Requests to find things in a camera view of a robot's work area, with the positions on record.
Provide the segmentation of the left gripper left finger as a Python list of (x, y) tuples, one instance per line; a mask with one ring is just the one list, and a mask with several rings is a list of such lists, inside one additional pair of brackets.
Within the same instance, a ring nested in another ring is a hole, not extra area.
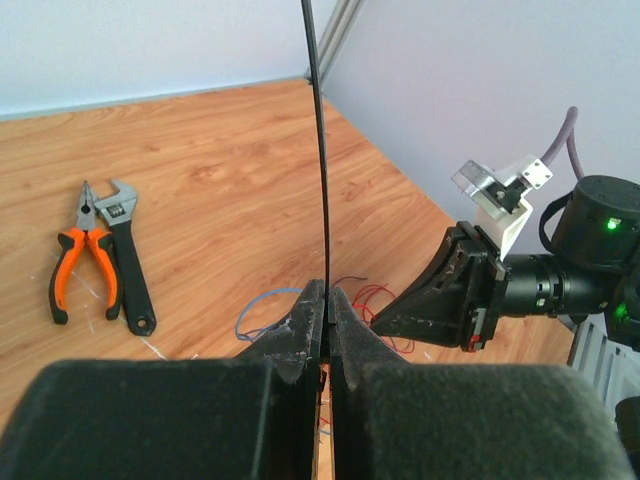
[(1, 437), (5, 479), (313, 479), (325, 286), (231, 358), (64, 360)]

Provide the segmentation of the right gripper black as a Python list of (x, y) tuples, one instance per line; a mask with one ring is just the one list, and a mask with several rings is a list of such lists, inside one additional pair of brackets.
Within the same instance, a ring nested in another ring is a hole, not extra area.
[(379, 336), (417, 340), (464, 352), (494, 338), (508, 284), (501, 250), (480, 226), (460, 221), (419, 277), (376, 314)]

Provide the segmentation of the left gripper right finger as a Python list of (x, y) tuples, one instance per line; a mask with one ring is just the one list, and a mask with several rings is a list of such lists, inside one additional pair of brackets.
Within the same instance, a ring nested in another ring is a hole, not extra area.
[(334, 289), (338, 479), (631, 479), (593, 388), (559, 365), (413, 364)]

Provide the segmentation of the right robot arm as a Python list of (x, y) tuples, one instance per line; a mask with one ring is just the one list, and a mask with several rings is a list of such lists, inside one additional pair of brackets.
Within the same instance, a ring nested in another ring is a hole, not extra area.
[(448, 228), (418, 278), (372, 320), (380, 336), (466, 352), (483, 349), (502, 317), (605, 318), (609, 340), (639, 348), (639, 187), (586, 176), (539, 221), (543, 254), (502, 257), (488, 233)]

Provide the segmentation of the black zip tie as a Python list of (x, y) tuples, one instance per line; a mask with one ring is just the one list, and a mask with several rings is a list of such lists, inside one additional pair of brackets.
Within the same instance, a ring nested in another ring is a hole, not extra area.
[(316, 41), (313, 9), (309, 0), (301, 1), (302, 16), (304, 22), (305, 40), (309, 61), (309, 82), (312, 88), (314, 115), (316, 124), (316, 137), (318, 146), (321, 197), (323, 213), (323, 235), (324, 235), (324, 312), (323, 319), (329, 317), (329, 297), (330, 297), (330, 276), (331, 276), (331, 241), (330, 241), (330, 206), (328, 189), (328, 159), (326, 146), (326, 131), (323, 98), (320, 87), (319, 56)]

